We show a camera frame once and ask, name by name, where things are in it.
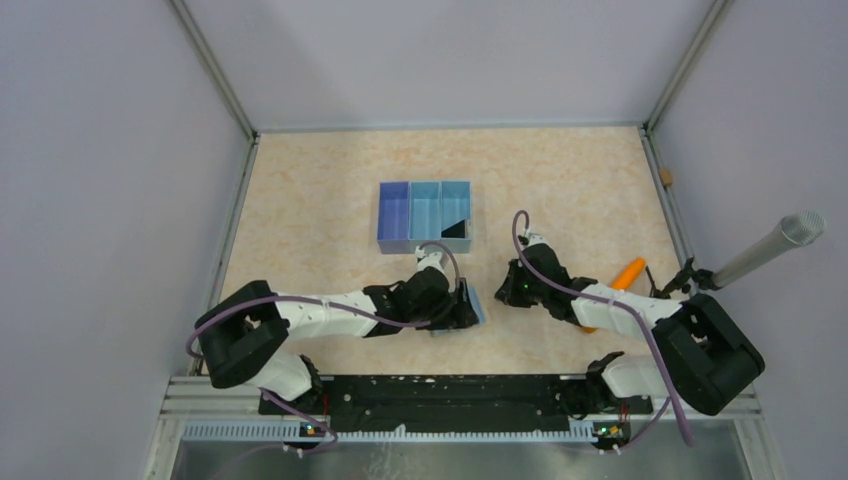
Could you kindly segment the beige card holder wallet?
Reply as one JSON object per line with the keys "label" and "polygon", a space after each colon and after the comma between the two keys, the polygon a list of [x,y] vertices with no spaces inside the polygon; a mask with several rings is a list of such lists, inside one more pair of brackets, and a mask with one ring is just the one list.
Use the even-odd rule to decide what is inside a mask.
{"label": "beige card holder wallet", "polygon": [[485,322],[485,314],[475,288],[461,277],[449,295],[447,305],[426,328],[432,336],[466,330]]}

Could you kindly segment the black credit card stack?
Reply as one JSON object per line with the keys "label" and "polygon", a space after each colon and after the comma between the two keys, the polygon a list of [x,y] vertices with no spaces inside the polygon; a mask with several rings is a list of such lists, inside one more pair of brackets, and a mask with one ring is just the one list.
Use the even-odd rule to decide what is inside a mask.
{"label": "black credit card stack", "polygon": [[441,232],[442,239],[466,239],[468,236],[468,220],[463,219],[449,225]]}

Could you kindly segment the blue three-compartment box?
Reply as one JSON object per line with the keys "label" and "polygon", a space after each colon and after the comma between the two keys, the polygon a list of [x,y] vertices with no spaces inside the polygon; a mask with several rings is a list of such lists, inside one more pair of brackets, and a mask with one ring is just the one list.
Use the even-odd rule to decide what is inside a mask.
{"label": "blue three-compartment box", "polygon": [[[466,239],[441,238],[445,228],[463,219],[468,220]],[[376,225],[380,252],[408,254],[428,241],[440,241],[455,254],[471,251],[472,184],[466,180],[380,183]]]}

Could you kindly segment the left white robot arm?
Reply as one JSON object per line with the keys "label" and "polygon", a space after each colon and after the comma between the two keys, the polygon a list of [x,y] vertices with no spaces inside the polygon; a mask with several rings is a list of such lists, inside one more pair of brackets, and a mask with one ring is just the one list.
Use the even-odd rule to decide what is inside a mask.
{"label": "left white robot arm", "polygon": [[376,338],[406,329],[449,332],[485,320],[475,290],[456,288],[435,267],[406,281],[337,295],[284,295],[254,280],[201,316],[187,344],[219,390],[250,385],[268,390],[297,413],[319,404],[314,363],[285,350],[288,341],[350,336]]}

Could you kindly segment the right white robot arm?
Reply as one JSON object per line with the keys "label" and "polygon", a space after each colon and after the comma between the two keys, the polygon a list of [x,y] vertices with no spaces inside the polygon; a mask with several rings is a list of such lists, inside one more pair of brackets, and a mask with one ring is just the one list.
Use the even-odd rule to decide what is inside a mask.
{"label": "right white robot arm", "polygon": [[515,308],[541,306],[556,320],[647,343],[646,356],[615,353],[600,362],[600,376],[586,385],[589,404],[600,412],[647,396],[715,416],[765,371],[762,354],[714,297],[662,299],[573,277],[545,243],[509,262],[495,298]]}

